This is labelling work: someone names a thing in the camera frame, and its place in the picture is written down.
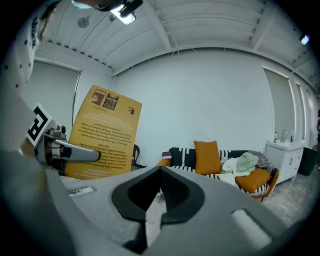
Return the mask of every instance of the orange pillow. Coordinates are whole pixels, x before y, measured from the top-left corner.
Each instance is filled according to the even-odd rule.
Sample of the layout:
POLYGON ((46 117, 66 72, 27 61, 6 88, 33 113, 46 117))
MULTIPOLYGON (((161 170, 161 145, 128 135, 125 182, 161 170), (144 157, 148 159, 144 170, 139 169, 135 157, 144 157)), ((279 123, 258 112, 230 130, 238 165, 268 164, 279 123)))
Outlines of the orange pillow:
POLYGON ((220 156, 216 141, 194 141, 196 174, 219 174, 221 173, 220 156))
POLYGON ((248 176, 235 177, 235 182, 249 193, 254 193, 257 188, 268 182, 270 177, 266 170, 255 168, 248 176))

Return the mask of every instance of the white wall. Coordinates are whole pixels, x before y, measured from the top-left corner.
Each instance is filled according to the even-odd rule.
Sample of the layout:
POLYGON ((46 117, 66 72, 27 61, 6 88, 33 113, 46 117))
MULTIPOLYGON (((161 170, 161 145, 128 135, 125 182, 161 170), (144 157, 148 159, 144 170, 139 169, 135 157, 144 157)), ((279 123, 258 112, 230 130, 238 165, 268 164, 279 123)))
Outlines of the white wall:
POLYGON ((35 61, 21 97, 33 110, 39 102, 59 124, 66 127, 69 138, 72 127, 72 106, 79 72, 35 61))
POLYGON ((87 93, 93 85, 106 88, 114 91, 114 82, 110 75, 105 74, 100 70, 94 70, 91 68, 85 68, 80 75, 79 83, 75 95, 73 122, 76 119, 77 113, 84 101, 87 93))
MULTIPOLYGON (((138 163, 155 165, 163 151, 194 148, 194 140, 217 140, 219 149, 262 151, 275 132, 273 101, 263 67, 314 94, 283 66, 229 50, 166 55, 119 74, 115 91, 142 103, 135 141, 140 147, 138 163)), ((301 116, 297 113, 298 123, 301 116)), ((309 131, 311 117, 306 119, 309 131)))

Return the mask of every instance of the black and white striped couch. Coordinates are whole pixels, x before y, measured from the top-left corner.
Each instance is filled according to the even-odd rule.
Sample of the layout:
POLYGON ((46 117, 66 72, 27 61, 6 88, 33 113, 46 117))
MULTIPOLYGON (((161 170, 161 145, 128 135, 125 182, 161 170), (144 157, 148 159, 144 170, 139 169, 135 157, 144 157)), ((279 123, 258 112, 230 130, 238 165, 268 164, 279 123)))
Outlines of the black and white striped couch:
MULTIPOLYGON (((171 160, 170 166, 173 168, 177 168, 180 170, 188 171, 195 173, 196 172, 196 150, 191 148, 182 148, 182 147, 172 147, 169 150, 171 152, 171 160)), ((229 158, 239 158, 243 153, 247 152, 247 150, 219 150, 220 160, 225 157, 229 158)), ((271 174, 271 179, 259 187, 254 193, 249 193, 245 189, 241 188, 238 184, 238 188, 246 194, 249 194, 252 197, 267 197, 272 191, 273 187, 276 184, 276 180, 278 179, 279 172, 276 168, 266 168, 271 174)), ((217 179, 219 177, 216 174, 206 175, 208 178, 217 179)))

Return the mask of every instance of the poster image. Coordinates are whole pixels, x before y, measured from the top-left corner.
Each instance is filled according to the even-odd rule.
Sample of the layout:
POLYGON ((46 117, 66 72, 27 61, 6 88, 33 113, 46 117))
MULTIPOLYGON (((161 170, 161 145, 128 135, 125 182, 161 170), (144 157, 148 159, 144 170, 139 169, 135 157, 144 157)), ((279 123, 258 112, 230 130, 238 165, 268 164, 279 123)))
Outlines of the poster image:
POLYGON ((115 110, 118 99, 119 99, 119 96, 112 94, 112 93, 108 93, 108 95, 104 101, 103 107, 106 109, 109 109, 109 110, 115 110))
POLYGON ((69 143, 97 150, 95 162, 67 162, 65 175, 89 180, 131 171, 142 104, 93 85, 74 121, 69 143))

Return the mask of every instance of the white cabinet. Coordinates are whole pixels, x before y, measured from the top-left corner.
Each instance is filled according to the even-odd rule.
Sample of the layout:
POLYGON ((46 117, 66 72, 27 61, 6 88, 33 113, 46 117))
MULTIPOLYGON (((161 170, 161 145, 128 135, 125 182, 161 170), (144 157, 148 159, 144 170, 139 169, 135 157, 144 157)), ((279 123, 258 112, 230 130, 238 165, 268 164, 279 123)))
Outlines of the white cabinet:
POLYGON ((304 145, 300 143, 267 142, 265 156, 279 171, 279 178, 276 183, 296 176, 303 151, 304 145))

